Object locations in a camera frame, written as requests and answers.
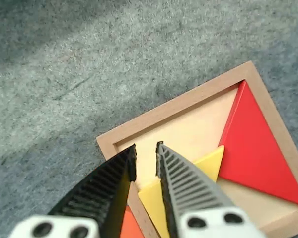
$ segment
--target wooden frame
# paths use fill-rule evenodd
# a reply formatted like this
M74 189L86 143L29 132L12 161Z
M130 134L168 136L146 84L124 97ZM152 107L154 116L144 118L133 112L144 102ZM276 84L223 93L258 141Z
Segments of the wooden frame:
M155 124L170 118L213 95L246 80L264 117L298 183L298 150L280 117L260 75L252 62L244 63L156 108L134 118L105 134L97 142L106 159L117 154L117 144L140 131L148 130ZM137 186L132 183L128 204L146 238L157 238L149 216L138 198ZM298 209L293 213L271 222L261 229L270 238L286 238L298 234Z

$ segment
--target carpet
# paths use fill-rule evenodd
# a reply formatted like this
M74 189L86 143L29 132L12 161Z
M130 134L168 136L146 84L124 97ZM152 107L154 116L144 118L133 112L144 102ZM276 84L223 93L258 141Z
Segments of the carpet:
M248 60L298 148L298 1L0 0L0 238L104 161L96 136Z

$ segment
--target triangle puzzle piece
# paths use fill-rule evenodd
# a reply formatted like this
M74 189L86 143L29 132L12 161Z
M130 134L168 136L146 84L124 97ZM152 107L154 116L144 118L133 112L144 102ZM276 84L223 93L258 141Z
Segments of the triangle puzzle piece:
M210 179L216 182L224 153L224 146L219 146L215 151L193 161L194 165L201 169ZM161 238L169 238L165 209L162 200L160 179L156 179L151 185L143 188L138 196L144 205L155 228Z
M129 207L126 207L120 238L144 238L138 223Z
M219 177L298 204L298 184L246 81L238 89L219 145Z
M219 146L215 151L195 160L193 163L202 170L214 182L218 179L218 174L223 158L224 146Z

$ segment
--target orange triangle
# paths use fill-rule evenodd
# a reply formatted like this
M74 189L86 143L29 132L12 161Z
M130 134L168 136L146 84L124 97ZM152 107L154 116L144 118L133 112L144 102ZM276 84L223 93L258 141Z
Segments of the orange triangle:
M219 145L219 177L298 204L298 184L246 81L238 89Z
M120 238L144 238L138 223L131 212L129 207L126 207L125 215L123 219L123 225L121 227Z

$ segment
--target wooden tray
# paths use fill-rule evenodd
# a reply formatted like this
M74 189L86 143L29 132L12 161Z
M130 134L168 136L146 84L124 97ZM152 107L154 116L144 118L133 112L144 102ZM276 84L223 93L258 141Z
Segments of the wooden tray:
M298 150L255 66L252 62L244 63L97 137L106 159L136 144L137 180L131 184L128 204L146 238L159 235L138 198L138 191L155 179L156 143L163 140L189 160L217 148L237 84L243 80L247 81L298 183ZM298 234L298 205L224 179L218 179L217 184L268 237Z

